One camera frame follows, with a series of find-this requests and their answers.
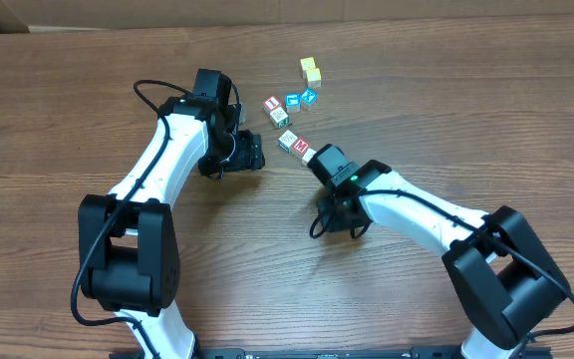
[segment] brown wall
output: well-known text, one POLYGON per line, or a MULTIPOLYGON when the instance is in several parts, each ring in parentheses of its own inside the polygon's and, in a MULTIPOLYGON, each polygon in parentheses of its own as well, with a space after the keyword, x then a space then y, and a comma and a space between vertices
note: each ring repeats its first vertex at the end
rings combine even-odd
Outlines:
POLYGON ((574 0, 0 0, 0 26, 147 28, 574 13, 574 0))

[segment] letter on block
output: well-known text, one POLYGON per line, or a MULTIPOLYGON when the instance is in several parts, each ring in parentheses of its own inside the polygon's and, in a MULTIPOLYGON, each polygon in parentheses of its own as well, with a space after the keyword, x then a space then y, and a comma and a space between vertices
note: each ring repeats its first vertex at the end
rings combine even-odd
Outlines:
POLYGON ((316 62, 314 58, 300 59, 300 66, 303 68, 303 79, 307 79, 307 70, 315 69, 316 62))
POLYGON ((294 145, 291 146, 291 153, 295 157, 302 159, 305 154, 307 154, 307 150, 311 149, 311 144, 305 141, 303 138, 298 138, 294 145))
POLYGON ((267 115, 271 114, 272 111, 278 109, 280 107, 280 101, 278 101, 275 97, 270 97, 269 99, 265 100, 263 103, 263 108, 267 115))
POLYGON ((298 136, 287 130, 283 136, 278 139, 278 145, 287 153, 291 154, 291 146, 294 145, 296 140, 298 140, 298 136))
POLYGON ((307 87, 315 89, 322 85, 322 77, 320 76, 320 69, 307 70, 307 87))
POLYGON ((288 113, 300 112, 300 95, 289 94, 285 95, 285 108, 288 113))
POLYGON ((281 107, 272 111, 269 117, 271 118, 271 122, 274 123, 274 126, 276 126, 276 129, 282 129, 289 125, 289 116, 281 107))
POLYGON ((311 89, 307 89, 300 99, 302 100, 302 107, 308 111, 312 111, 314 104, 316 104, 316 101, 318 100, 318 94, 311 89))

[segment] blue block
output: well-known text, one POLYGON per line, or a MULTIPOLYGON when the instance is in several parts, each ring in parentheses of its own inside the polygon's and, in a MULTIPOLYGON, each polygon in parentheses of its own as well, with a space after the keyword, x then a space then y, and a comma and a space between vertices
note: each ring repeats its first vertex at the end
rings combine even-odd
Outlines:
POLYGON ((288 94, 285 95, 285 108, 288 113, 295 113, 300 111, 300 95, 288 94))
POLYGON ((312 89, 307 89, 301 95, 300 99, 302 100, 302 105, 305 107, 305 109, 311 111, 312 107, 318 100, 318 94, 316 94, 316 92, 312 89))

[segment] black mount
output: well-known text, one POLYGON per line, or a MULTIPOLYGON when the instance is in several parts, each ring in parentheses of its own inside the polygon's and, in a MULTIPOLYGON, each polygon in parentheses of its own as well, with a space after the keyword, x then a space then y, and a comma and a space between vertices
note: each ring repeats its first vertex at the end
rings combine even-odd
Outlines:
MULTIPOLYGON (((521 213, 503 206, 485 216, 484 222, 484 236, 515 249, 570 290, 568 280, 521 213)), ((523 342, 566 296, 517 260, 495 274, 485 260, 493 252, 506 255, 487 238, 474 234, 455 241, 442 262, 470 322, 493 344, 511 349, 523 342)))
MULTIPOLYGON (((355 228, 371 224, 357 195, 379 175, 390 172, 388 166, 371 160, 359 168, 339 148, 327 145, 308 168, 328 192, 318 203, 324 228, 330 232, 350 229, 354 236, 355 228)), ((507 253, 497 250, 493 241, 516 250, 569 290, 570 285, 521 213, 503 206, 484 222, 481 236, 455 241, 442 262, 470 322, 496 346, 512 349, 566 297, 555 284, 517 260, 495 274, 485 259, 492 253, 507 253)))
MULTIPOLYGON (((404 350, 244 351, 203 350, 203 359, 462 359, 459 346, 425 346, 404 350)), ((520 359, 552 359, 549 348, 526 348, 520 359)))
POLYGON ((321 225, 327 231, 353 231, 372 223, 360 202, 350 198, 366 190, 379 175, 388 174, 389 166, 370 160, 359 167, 338 147, 328 144, 314 155, 307 167, 327 191, 327 196, 318 201, 321 225))
POLYGON ((238 130, 242 105, 228 105, 231 87, 231 80, 220 71, 198 69, 192 93, 170 97, 159 108, 162 115, 190 115, 207 122, 209 148, 198 161, 203 176, 222 177, 265 166, 260 135, 238 130))
MULTIPOLYGON (((118 201, 88 194, 79 206, 79 258, 83 262, 118 201)), ((104 310, 131 309, 157 316, 176 295, 180 259, 169 204, 150 200, 127 206, 84 268, 81 290, 104 310), (112 237, 139 230, 138 248, 116 246, 112 237)))

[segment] wire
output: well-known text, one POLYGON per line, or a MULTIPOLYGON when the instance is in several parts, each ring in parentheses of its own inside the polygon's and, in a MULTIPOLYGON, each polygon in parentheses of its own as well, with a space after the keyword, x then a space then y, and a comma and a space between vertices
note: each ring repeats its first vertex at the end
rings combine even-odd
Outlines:
POLYGON ((169 87, 169 88, 181 91, 185 94, 191 94, 190 91, 188 91, 184 88, 181 88, 177 85, 173 85, 173 84, 163 82, 163 81, 139 80, 139 81, 135 82, 135 84, 134 84, 135 93, 151 109, 153 109, 156 112, 157 117, 161 119, 161 121, 165 127, 165 136, 163 137, 163 142, 160 145, 158 152, 156 152, 156 155, 154 155, 154 158, 151 160, 149 165, 147 165, 147 168, 145 168, 142 175, 135 181, 135 185, 132 187, 132 189, 130 189, 128 194, 126 194, 126 196, 119 202, 119 204, 112 211, 112 213, 110 214, 108 219, 106 219, 106 221, 104 222, 104 226, 101 228, 99 235, 97 236, 97 238, 93 242, 92 246, 90 247, 90 250, 88 251, 88 254, 86 255, 86 258, 81 263, 81 267, 79 268, 79 272, 77 273, 77 277, 75 278, 75 282, 73 283, 73 286, 72 286, 72 293, 70 296, 70 310, 72 311, 73 317, 75 317, 75 319, 80 324, 85 325, 85 326, 100 326, 100 325, 108 325, 108 324, 121 323, 121 322, 132 324, 134 326, 134 329, 136 329, 139 332, 139 334, 141 335, 143 342, 145 343, 145 346, 147 347, 149 352, 152 354, 153 359, 159 359, 160 358, 159 354, 154 350, 154 347, 151 343, 151 340, 149 339, 149 336, 145 332, 145 330, 144 330, 144 328, 141 325, 141 322, 139 320, 132 318, 132 317, 127 317, 127 316, 114 317, 114 318, 101 319, 101 320, 88 320, 88 319, 84 318, 81 315, 81 313, 79 313, 79 309, 77 306, 77 296, 79 294, 79 288, 81 287, 81 279, 82 279, 84 270, 88 267, 88 263, 90 262, 90 258, 92 257, 95 250, 99 246, 99 243, 101 243, 101 240, 106 238, 106 236, 110 233, 110 230, 112 229, 112 226, 117 221, 117 218, 119 218, 121 211, 130 202, 130 199, 135 195, 135 193, 142 187, 143 183, 145 182, 145 179, 147 178, 147 175, 149 175, 149 173, 153 170, 154 166, 156 166, 156 163, 158 162, 160 157, 163 155, 163 152, 165 151, 165 148, 167 147, 167 143, 170 140, 169 123, 167 122, 167 119, 165 118, 165 116, 162 116, 158 112, 158 108, 152 103, 152 101, 150 101, 146 96, 144 96, 144 94, 142 94, 141 90, 139 90, 139 85, 141 85, 141 84, 160 85, 160 86, 165 86, 165 87, 169 87))
MULTIPOLYGON (((420 197, 419 195, 413 194, 413 193, 409 193, 406 191, 403 191, 401 189, 376 189, 376 190, 367 190, 361 193, 358 193, 354 196, 351 196, 349 198, 340 198, 338 199, 339 202, 348 200, 348 199, 359 199, 361 196, 364 195, 374 195, 374 194, 390 194, 390 195, 396 195, 396 196, 404 196, 407 198, 411 198, 413 200, 415 200, 416 202, 426 206, 427 208, 433 210, 434 212, 443 215, 446 219, 452 221, 455 224, 461 225, 462 227, 472 231, 473 233, 475 233, 477 236, 479 236, 482 239, 485 239, 487 241, 489 241, 491 244, 495 245, 499 250, 502 250, 510 255, 513 256, 513 258, 517 259, 519 262, 521 262, 522 264, 528 266, 529 268, 531 268, 533 271, 539 273, 541 276, 543 276, 544 278, 546 278, 547 280, 549 280, 551 283, 553 283, 566 297, 568 297, 570 299, 570 301, 573 303, 574 305, 574 294, 573 292, 569 289, 566 288, 564 285, 562 285, 557 279, 555 279, 552 275, 550 275, 547 271, 545 271, 544 269, 540 268, 537 264, 533 263, 532 261, 530 261, 528 258, 524 257, 523 255, 521 255, 520 253, 518 253, 516 250, 514 250, 513 248, 509 247, 508 245, 500 242, 498 239, 494 239, 493 237, 489 236, 488 234, 484 233, 482 230, 480 230, 478 227, 469 224, 467 222, 465 222, 464 220, 460 219, 458 216, 456 215, 452 215, 450 213, 448 213, 446 210, 440 208, 439 206, 437 206, 436 204, 431 203, 430 201, 420 197)), ((329 212, 326 211, 324 213, 319 213, 318 216, 316 217, 316 219, 314 219, 314 222, 311 225, 311 228, 309 230, 309 235, 312 238, 318 238, 321 235, 323 235, 323 233, 325 233, 327 231, 327 229, 329 228, 329 226, 331 225, 331 221, 333 219, 333 213, 331 214, 332 216, 329 218, 329 220, 327 221, 326 225, 323 225, 323 228, 320 232, 318 232, 317 234, 313 235, 313 231, 315 226, 322 220, 323 216, 327 215, 329 212)), ((360 231, 360 233, 358 233, 358 235, 354 235, 355 233, 355 228, 351 228, 352 231, 352 237, 353 238, 358 238, 361 235, 363 235, 367 229, 369 228, 369 225, 366 225, 365 227, 363 227, 363 229, 360 231)), ((574 324, 565 328, 557 328, 557 329, 546 329, 546 330, 540 330, 540 331, 536 331, 533 333, 530 333, 527 338, 534 341, 535 338, 540 337, 540 336, 544 336, 544 335, 561 335, 561 334, 570 334, 570 333, 574 333, 574 324)))

